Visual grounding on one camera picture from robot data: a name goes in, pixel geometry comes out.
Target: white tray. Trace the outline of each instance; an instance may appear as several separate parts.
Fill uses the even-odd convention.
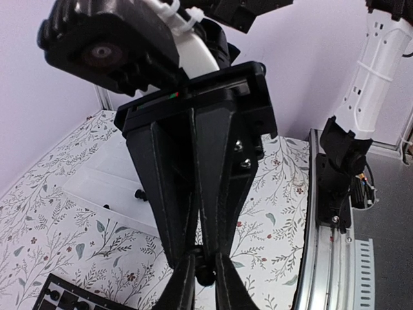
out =
[[[135,198],[142,189],[126,141],[116,132],[63,185],[78,206],[129,228],[159,237],[150,204]],[[110,210],[103,208],[109,205]]]

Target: white robotic arm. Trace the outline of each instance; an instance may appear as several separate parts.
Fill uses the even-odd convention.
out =
[[[401,57],[413,37],[413,26],[392,14],[374,10],[367,17],[365,46],[352,82],[336,110],[336,123],[359,140],[373,136],[380,109]]]

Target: floral tablecloth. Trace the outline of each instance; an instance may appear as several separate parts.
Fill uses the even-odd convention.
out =
[[[162,293],[172,271],[160,240],[78,207],[61,190],[116,131],[113,118],[89,117],[0,200],[0,310],[30,310],[49,273],[139,310]],[[287,310],[303,254],[308,143],[263,140],[231,258],[260,309]],[[196,309],[215,309],[213,288],[197,287]]]

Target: hole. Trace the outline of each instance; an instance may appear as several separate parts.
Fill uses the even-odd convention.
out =
[[[254,122],[254,125],[255,125],[256,127],[261,128],[261,127],[264,126],[264,122],[261,121],[261,120],[257,120],[257,121]]]

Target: white plastic strip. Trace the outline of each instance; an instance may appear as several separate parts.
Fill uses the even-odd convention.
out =
[[[356,294],[354,310],[374,310],[373,239],[356,240]]]

